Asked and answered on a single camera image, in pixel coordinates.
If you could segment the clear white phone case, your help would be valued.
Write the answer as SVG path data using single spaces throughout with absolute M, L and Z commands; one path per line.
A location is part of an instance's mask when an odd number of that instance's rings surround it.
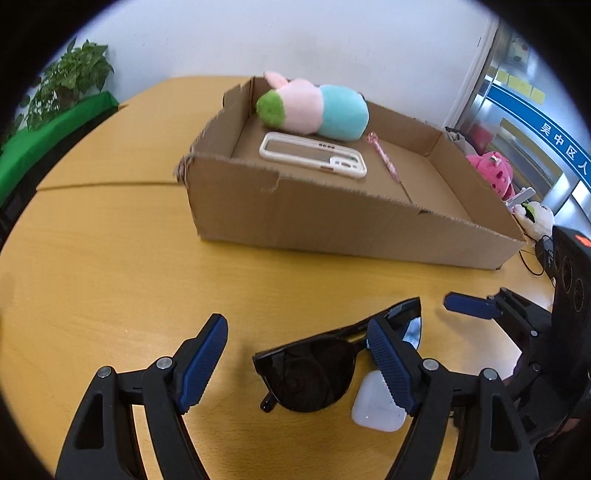
M 368 173 L 363 155 L 358 150 L 280 132 L 266 133 L 259 145 L 259 156 L 274 163 L 357 180 L 365 178 Z

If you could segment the pink translucent pen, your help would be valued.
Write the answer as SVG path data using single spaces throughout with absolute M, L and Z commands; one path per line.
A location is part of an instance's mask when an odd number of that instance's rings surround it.
M 380 139 L 377 136 L 377 134 L 375 132 L 370 132 L 367 135 L 367 141 L 374 148 L 377 154 L 381 157 L 384 166 L 386 166 L 393 180 L 396 182 L 400 182 L 396 166 L 394 166 L 394 163 L 392 162 L 391 158 L 380 144 Z

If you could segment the white earbuds case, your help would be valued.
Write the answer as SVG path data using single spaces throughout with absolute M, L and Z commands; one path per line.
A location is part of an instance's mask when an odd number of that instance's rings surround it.
M 360 385 L 352 408 L 356 425 L 392 433 L 401 429 L 407 419 L 406 411 L 393 400 L 379 370 L 370 371 Z

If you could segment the black device on table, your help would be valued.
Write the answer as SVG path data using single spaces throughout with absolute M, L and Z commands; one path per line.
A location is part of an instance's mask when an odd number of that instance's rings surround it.
M 556 276 L 555 262 L 554 262 L 554 246 L 553 240 L 548 235 L 543 235 L 535 243 L 536 259 L 543 268 L 543 272 L 553 280 Z

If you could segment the black sunglasses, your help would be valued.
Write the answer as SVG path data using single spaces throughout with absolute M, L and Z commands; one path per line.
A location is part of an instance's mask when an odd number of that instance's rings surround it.
M 256 353 L 252 363 L 267 389 L 259 408 L 270 413 L 280 405 L 311 413 L 339 401 L 352 383 L 356 356 L 369 348 L 368 327 L 373 320 L 386 321 L 402 340 L 420 345 L 422 306 L 414 297 L 355 324 Z

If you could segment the white plush toy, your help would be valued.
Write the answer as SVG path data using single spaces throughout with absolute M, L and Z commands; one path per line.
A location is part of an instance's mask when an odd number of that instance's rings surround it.
M 525 234 L 534 241 L 552 236 L 555 224 L 554 214 L 551 209 L 541 203 L 523 202 L 513 208 L 513 214 Z

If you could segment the white phone stand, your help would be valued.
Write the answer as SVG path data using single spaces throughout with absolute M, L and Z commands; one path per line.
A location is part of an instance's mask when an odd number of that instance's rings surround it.
M 524 187 L 515 193 L 513 196 L 504 201 L 505 206 L 512 210 L 516 205 L 520 205 L 529 201 L 536 194 L 536 190 L 532 187 Z

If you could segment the pink strawberry plush toy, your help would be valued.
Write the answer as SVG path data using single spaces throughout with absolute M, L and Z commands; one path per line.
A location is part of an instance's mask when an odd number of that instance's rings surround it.
M 468 161 L 503 200 L 513 197 L 513 168 L 507 158 L 496 151 L 468 155 Z

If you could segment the brown cardboard box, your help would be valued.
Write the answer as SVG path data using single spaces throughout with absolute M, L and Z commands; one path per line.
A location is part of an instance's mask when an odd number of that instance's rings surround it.
M 496 270 L 525 243 L 503 200 L 447 135 L 370 104 L 369 130 L 396 166 L 391 177 L 366 139 L 353 143 L 363 179 L 264 160 L 260 77 L 233 87 L 180 160 L 200 238 Z

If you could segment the grey cloth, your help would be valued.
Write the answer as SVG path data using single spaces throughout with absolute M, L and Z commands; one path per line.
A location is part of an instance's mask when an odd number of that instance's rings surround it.
M 455 128 L 446 127 L 445 132 L 447 138 L 463 152 L 464 155 L 476 155 L 477 150 L 468 137 Z

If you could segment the pink blue plush toy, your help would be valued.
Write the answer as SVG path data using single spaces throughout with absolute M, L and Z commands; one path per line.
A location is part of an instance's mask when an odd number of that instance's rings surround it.
M 256 101 L 256 115 L 267 128 L 352 142 L 362 137 L 369 124 L 365 98 L 349 87 L 287 80 L 276 72 L 266 72 L 263 78 L 270 91 Z

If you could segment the green cloth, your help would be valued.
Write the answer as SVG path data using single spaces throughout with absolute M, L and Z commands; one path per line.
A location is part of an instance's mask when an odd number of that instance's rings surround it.
M 102 92 L 83 99 L 36 130 L 18 131 L 2 148 L 1 203 L 59 142 L 101 114 L 117 109 L 118 105 L 111 93 Z

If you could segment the green potted plant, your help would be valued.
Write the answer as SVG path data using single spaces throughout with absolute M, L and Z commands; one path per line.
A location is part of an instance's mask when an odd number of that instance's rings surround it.
M 37 130 L 59 114 L 76 106 L 86 96 L 101 92 L 114 73 L 107 59 L 108 46 L 89 40 L 76 45 L 45 66 L 25 93 L 13 119 L 1 134 L 1 145 L 19 130 Z

